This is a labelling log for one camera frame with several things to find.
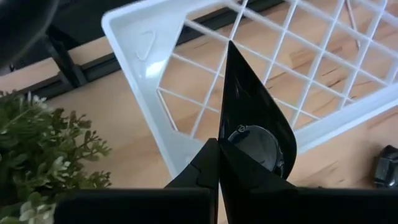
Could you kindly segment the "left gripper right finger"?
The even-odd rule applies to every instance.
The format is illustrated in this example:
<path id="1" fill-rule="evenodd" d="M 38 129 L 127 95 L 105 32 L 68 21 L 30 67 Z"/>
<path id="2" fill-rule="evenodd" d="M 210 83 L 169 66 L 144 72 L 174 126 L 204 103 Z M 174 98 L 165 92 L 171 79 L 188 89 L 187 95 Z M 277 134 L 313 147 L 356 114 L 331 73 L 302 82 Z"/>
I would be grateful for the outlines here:
<path id="1" fill-rule="evenodd" d="M 220 140 L 220 184 L 230 223 L 397 224 L 394 189 L 296 187 Z"/>

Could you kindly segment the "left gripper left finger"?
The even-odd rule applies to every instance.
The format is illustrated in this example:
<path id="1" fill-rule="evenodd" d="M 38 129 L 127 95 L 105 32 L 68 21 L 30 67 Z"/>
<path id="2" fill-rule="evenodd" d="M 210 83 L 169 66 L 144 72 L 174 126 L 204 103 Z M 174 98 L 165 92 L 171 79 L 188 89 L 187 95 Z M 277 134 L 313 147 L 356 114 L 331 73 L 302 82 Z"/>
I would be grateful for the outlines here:
<path id="1" fill-rule="evenodd" d="M 56 223 L 216 223 L 220 147 L 207 140 L 161 189 L 79 190 L 55 209 Z"/>

